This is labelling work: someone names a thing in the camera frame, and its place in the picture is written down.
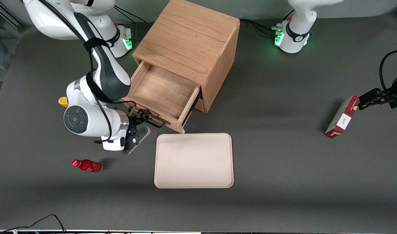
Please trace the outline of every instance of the gray table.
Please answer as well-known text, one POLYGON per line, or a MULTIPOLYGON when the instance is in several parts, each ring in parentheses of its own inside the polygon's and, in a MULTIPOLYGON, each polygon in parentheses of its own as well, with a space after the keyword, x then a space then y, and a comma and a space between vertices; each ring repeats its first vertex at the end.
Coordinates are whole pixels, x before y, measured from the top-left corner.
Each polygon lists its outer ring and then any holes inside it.
MULTIPOLYGON (((397 14, 320 19, 313 31, 288 55, 241 25, 210 112, 186 124, 232 136, 234 185, 177 190, 154 186, 156 139, 174 132, 153 128, 128 156, 70 133, 57 99, 87 73, 87 53, 78 41, 24 31, 0 93, 0 228, 55 213, 68 229, 397 233, 397 109, 357 112, 343 135, 323 135, 341 101, 379 87, 380 60, 397 49, 397 14), (71 166, 85 158, 106 169, 71 166)), ((119 62, 136 69, 130 56, 119 62)), ((384 70, 390 85, 397 55, 384 70)))

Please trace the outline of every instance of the plastic tray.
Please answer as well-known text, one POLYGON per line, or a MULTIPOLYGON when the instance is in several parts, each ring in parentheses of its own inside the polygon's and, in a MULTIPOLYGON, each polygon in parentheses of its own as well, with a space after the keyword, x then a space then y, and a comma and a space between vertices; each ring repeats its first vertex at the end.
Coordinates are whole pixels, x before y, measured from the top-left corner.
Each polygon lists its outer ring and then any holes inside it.
POLYGON ((157 188, 230 188, 233 182, 232 139, 227 133, 158 137, 154 176, 157 188))

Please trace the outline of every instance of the red box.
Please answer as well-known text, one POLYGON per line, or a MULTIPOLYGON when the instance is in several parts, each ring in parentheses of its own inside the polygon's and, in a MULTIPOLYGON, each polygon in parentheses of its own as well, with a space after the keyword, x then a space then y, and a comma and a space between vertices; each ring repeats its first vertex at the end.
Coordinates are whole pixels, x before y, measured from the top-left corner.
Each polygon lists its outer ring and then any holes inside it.
POLYGON ((357 96, 352 96, 343 102, 327 128, 325 135, 329 138, 334 138, 343 133, 357 110, 359 102, 357 96))

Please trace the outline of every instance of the red aluminum bottle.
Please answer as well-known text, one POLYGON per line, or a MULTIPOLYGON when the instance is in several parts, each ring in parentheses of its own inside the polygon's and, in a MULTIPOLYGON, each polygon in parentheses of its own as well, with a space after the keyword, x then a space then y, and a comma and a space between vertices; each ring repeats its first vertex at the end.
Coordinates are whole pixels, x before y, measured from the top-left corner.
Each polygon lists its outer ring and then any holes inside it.
POLYGON ((86 171, 86 172, 101 172, 103 169, 103 165, 98 163, 98 162, 94 162, 92 160, 73 160, 73 162, 71 163, 73 166, 77 166, 78 168, 80 168, 80 170, 82 171, 86 171))

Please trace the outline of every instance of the open drawer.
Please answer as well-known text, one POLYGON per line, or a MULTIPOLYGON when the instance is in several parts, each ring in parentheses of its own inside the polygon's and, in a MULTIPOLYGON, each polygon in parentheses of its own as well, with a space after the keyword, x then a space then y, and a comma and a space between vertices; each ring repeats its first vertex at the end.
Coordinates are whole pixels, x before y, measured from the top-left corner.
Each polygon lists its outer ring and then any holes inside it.
POLYGON ((148 109, 153 120, 179 133, 200 94, 200 85, 145 61, 131 78, 131 89, 124 101, 136 102, 137 109, 148 109))

